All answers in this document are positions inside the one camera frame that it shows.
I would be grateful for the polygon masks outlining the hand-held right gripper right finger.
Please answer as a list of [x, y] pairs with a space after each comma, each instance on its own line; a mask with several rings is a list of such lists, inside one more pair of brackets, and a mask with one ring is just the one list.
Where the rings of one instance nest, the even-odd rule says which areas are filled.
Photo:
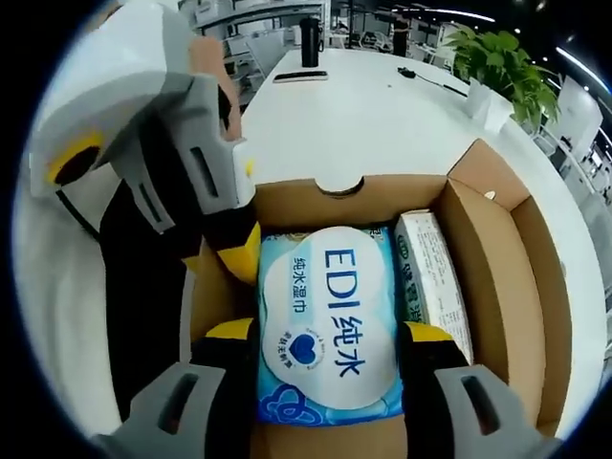
[[528, 422], [506, 383], [469, 365], [438, 327], [400, 325], [400, 376], [409, 458], [548, 458], [561, 445]]

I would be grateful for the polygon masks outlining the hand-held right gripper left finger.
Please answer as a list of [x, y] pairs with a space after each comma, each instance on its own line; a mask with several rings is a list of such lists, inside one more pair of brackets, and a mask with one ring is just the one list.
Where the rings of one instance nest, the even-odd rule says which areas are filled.
[[255, 417], [259, 323], [221, 323], [139, 392], [97, 442], [107, 458], [247, 458]]

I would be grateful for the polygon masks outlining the person's left hand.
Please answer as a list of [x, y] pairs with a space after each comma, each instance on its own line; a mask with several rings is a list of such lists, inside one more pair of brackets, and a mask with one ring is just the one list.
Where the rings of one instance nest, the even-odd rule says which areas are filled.
[[189, 57], [191, 71], [194, 74], [207, 74], [217, 79], [223, 137], [228, 141], [241, 139], [239, 98], [225, 68], [222, 43], [211, 36], [196, 36], [189, 45]]

